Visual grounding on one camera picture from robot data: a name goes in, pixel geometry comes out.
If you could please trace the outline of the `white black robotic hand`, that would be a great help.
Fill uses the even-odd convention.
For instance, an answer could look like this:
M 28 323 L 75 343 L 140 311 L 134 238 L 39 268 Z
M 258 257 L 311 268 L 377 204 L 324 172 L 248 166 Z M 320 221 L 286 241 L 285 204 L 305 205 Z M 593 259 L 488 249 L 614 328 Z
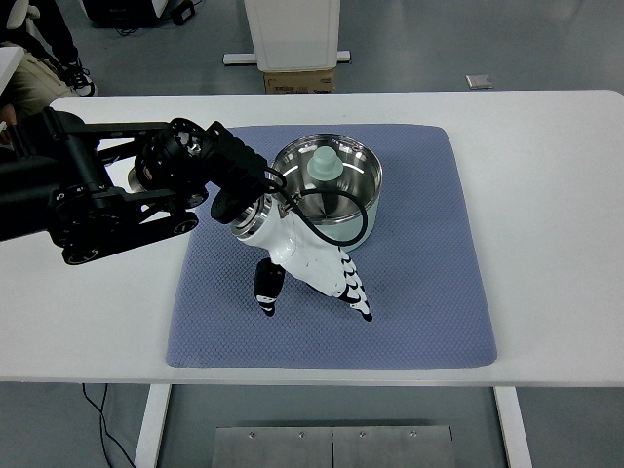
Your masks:
M 274 315 L 285 275 L 290 274 L 318 293 L 347 303 L 365 321 L 372 320 L 363 282 L 349 254 L 322 240 L 300 216 L 283 214 L 274 198 L 260 198 L 231 223 L 231 230 L 244 244 L 268 252 L 256 266 L 253 284 L 265 315 Z

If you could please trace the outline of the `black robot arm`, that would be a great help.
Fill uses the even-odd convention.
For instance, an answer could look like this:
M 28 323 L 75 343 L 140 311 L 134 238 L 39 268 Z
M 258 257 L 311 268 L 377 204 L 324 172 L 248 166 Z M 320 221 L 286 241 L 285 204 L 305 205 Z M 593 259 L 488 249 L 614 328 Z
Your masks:
M 70 265 L 185 234 L 197 206 L 235 220 L 284 187 L 221 124 L 89 124 L 46 108 L 9 130 L 1 157 L 1 237 L 45 232 Z

